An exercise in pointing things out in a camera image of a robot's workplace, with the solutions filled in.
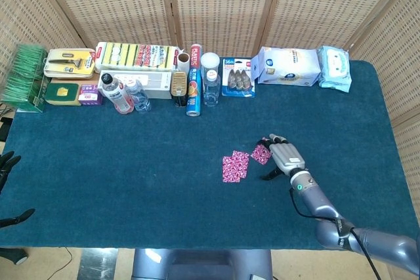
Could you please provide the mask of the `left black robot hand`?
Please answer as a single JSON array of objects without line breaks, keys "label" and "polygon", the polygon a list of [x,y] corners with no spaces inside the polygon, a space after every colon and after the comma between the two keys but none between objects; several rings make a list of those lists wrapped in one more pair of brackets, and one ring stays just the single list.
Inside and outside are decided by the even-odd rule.
[{"label": "left black robot hand", "polygon": [[[5,187],[11,170],[20,160],[21,156],[14,156],[13,151],[0,155],[0,195],[3,191],[3,188]],[[34,212],[35,209],[28,209],[18,216],[0,219],[0,229],[24,222],[30,218]]]}]

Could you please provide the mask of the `pink patterned card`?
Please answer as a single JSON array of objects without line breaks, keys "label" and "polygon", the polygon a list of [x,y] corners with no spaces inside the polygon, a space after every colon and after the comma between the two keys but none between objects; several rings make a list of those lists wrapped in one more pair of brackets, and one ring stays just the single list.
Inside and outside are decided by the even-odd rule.
[{"label": "pink patterned card", "polygon": [[239,182],[241,175],[241,162],[237,157],[222,158],[222,179],[223,182]]}]

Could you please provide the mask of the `black device beside table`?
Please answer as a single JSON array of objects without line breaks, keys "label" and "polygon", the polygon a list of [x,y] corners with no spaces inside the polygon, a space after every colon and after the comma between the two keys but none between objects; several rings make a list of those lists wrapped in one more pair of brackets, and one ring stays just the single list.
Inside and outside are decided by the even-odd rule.
[{"label": "black device beside table", "polygon": [[0,118],[0,142],[6,142],[12,122],[13,122],[13,118],[10,118],[10,117]]}]

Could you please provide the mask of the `white tissue pack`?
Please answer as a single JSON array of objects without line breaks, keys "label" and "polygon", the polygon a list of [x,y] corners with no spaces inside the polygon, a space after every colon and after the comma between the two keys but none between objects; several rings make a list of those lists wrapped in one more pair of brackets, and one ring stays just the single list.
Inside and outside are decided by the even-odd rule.
[{"label": "white tissue pack", "polygon": [[261,47],[251,59],[251,79],[258,84],[311,87],[320,74],[316,49]]}]

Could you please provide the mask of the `green yellow scouring sponge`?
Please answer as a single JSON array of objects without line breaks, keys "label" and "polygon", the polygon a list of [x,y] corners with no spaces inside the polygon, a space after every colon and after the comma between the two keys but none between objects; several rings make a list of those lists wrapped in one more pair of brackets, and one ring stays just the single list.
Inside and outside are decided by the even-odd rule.
[{"label": "green yellow scouring sponge", "polygon": [[45,93],[46,103],[54,106],[80,106],[78,97],[77,83],[49,83]]}]

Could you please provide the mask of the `light blue wet wipes pack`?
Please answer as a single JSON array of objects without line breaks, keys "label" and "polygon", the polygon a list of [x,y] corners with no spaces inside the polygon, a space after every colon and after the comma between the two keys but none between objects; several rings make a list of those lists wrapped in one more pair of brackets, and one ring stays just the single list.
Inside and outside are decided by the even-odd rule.
[{"label": "light blue wet wipes pack", "polygon": [[324,89],[335,89],[349,93],[352,78],[347,50],[321,46],[317,50],[321,74],[318,85]]}]

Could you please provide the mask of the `tall clear bottle white cap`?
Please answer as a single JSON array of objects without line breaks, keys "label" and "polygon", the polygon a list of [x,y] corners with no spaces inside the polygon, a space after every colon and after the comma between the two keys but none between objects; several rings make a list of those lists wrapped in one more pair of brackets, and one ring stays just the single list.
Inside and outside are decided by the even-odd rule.
[{"label": "tall clear bottle white cap", "polygon": [[219,101],[221,78],[216,70],[208,70],[204,80],[203,99],[206,106],[216,106]]}]

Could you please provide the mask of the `small purple box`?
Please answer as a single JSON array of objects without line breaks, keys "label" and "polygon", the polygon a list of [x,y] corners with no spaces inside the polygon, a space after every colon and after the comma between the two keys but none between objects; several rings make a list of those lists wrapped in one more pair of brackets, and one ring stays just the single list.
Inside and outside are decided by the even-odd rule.
[{"label": "small purple box", "polygon": [[81,85],[78,101],[82,106],[99,106],[102,98],[97,85]]}]

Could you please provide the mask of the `flat brown cardboard box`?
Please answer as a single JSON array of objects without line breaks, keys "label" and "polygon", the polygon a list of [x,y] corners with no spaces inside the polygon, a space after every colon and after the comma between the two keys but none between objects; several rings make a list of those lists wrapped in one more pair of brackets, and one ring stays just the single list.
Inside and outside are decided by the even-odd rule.
[{"label": "flat brown cardboard box", "polygon": [[58,84],[78,84],[81,85],[98,85],[99,81],[99,74],[93,73],[93,76],[90,78],[52,78],[50,84],[58,83]]}]

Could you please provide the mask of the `yellow razor blister pack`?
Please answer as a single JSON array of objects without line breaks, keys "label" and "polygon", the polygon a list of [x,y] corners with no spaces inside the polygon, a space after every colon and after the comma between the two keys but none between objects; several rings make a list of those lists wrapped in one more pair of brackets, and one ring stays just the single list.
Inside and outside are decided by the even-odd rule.
[{"label": "yellow razor blister pack", "polygon": [[88,79],[95,72],[95,50],[51,49],[43,73],[50,78]]}]

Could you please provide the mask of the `clear round plastic jar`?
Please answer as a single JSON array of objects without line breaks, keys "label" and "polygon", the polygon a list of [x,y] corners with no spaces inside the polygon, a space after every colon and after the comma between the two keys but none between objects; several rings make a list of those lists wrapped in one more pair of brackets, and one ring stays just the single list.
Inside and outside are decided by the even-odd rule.
[{"label": "clear round plastic jar", "polygon": [[209,70],[215,70],[218,72],[220,57],[214,52],[206,52],[201,58],[201,74],[205,77]]}]

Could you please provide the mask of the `pink drink bottle black cap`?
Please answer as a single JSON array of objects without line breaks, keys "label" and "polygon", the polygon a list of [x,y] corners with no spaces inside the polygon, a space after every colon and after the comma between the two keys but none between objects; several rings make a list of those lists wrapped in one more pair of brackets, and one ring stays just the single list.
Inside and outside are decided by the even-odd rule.
[{"label": "pink drink bottle black cap", "polygon": [[122,81],[109,73],[103,73],[100,76],[100,82],[102,93],[120,114],[128,114],[134,110],[133,100],[127,94]]}]

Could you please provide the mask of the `white paper roll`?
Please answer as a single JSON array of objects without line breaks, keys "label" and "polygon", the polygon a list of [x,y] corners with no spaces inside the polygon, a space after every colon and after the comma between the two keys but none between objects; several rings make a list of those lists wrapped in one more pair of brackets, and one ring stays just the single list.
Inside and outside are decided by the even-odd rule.
[{"label": "white paper roll", "polygon": [[177,68],[185,74],[188,74],[190,70],[190,55],[186,52],[181,52],[177,56]]}]

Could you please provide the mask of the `small clear water bottle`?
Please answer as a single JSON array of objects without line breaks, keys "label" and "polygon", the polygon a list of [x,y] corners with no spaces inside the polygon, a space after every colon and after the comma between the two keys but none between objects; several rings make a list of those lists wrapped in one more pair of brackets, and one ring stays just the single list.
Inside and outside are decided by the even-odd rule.
[{"label": "small clear water bottle", "polygon": [[128,80],[125,85],[125,90],[133,100],[134,107],[139,113],[147,113],[151,111],[152,107],[149,98],[138,79]]}]

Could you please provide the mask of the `woven bamboo folding screen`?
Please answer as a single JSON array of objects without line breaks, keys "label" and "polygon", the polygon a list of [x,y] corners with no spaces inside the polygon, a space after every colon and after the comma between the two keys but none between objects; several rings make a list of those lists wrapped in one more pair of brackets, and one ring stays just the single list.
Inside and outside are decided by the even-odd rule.
[{"label": "woven bamboo folding screen", "polygon": [[353,43],[382,0],[0,0],[0,81],[19,43],[94,47],[101,41],[199,43],[220,55],[253,56],[261,46],[350,50],[377,73],[391,129],[420,109],[420,0],[408,0],[410,23],[384,21],[375,39]]}]

